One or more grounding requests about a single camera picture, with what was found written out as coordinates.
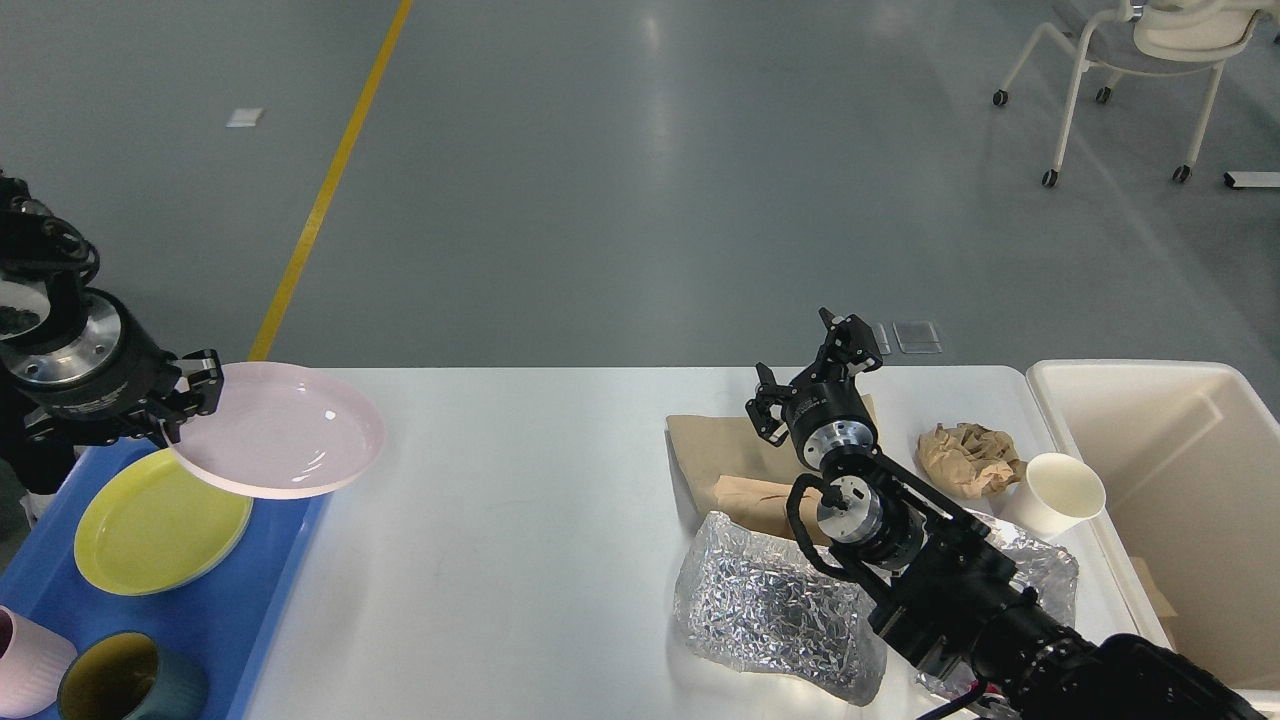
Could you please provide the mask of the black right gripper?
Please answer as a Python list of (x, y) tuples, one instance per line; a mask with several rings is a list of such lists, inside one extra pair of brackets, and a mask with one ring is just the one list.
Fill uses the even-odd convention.
[(879, 342), (867, 322), (829, 309), (818, 313), (826, 337), (815, 356), (817, 384), (801, 389), (781, 384), (769, 366), (756, 364), (755, 395), (745, 402), (756, 436), (781, 447), (790, 434), (800, 464), (814, 471), (838, 448), (878, 445), (870, 405), (856, 387), (860, 374), (883, 366)]

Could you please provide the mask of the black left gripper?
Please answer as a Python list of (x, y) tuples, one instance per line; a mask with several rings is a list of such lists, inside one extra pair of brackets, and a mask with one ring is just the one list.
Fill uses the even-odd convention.
[(219, 406), (219, 354), (160, 350), (114, 296), (87, 290), (84, 324), (60, 348), (5, 343), (5, 369), (36, 406), (22, 418), (32, 442), (109, 446), (122, 438), (180, 442), (182, 427)]

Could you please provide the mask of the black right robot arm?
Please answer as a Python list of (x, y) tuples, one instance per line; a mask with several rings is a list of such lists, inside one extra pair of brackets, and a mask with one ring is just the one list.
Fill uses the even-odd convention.
[(865, 591), (872, 630), (916, 670), (973, 687), (942, 719), (989, 692), (1023, 719), (1257, 719), (1260, 711), (1189, 659), (1134, 634), (1101, 644), (1014, 585), (1015, 562), (989, 528), (887, 456), (856, 375), (882, 366), (872, 328), (822, 307), (826, 337), (788, 383), (756, 365), (746, 411), (773, 446), (792, 442), (805, 471), (786, 521), (812, 566)]

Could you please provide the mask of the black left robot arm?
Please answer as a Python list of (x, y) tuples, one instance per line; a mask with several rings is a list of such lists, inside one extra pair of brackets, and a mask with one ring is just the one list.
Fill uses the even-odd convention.
[(20, 416), (27, 441), (166, 447), (219, 409), (216, 351), (161, 348), (119, 299), (92, 286), (101, 258), (72, 223), (17, 177), (3, 177), (1, 200), (3, 378), (33, 405)]

